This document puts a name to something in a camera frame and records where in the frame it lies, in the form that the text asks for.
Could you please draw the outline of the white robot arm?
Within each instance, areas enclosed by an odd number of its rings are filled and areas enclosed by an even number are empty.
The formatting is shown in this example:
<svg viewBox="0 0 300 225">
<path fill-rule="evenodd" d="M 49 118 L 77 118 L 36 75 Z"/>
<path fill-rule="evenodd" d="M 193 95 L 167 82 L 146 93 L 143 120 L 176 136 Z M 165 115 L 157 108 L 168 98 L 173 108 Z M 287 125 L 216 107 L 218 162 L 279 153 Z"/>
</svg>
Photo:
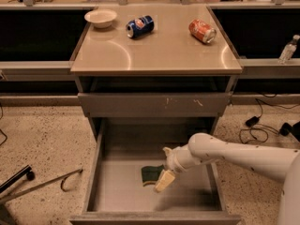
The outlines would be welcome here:
<svg viewBox="0 0 300 225">
<path fill-rule="evenodd" d="M 176 175 L 198 165 L 225 160 L 283 183 L 277 225 L 300 223 L 300 151 L 298 149 L 224 142 L 206 133 L 196 133 L 184 146 L 164 147 L 165 168 L 155 192 L 167 188 Z"/>
</svg>

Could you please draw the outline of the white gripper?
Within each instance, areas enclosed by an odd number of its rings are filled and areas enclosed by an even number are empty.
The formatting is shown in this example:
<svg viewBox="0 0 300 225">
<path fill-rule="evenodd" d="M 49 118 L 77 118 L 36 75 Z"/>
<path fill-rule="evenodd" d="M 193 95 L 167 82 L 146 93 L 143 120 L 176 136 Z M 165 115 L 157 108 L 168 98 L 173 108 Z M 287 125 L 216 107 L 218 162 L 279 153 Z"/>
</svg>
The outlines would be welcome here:
<svg viewBox="0 0 300 225">
<path fill-rule="evenodd" d="M 185 146 L 177 146 L 174 149 L 164 147 L 163 152 L 166 156 L 166 167 L 163 170 L 155 184 L 154 191 L 159 193 L 167 188 L 175 179 L 175 173 L 185 172 L 188 162 L 188 150 Z"/>
</svg>

